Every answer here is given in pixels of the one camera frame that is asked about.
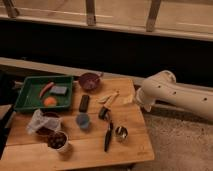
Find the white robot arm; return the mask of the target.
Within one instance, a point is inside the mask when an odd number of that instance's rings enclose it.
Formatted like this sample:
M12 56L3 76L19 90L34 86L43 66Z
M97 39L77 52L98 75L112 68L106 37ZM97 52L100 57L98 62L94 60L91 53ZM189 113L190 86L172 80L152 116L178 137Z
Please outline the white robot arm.
M135 102L147 112L151 111L157 100L213 121L213 91L180 86L171 71L164 70L145 78L136 91Z

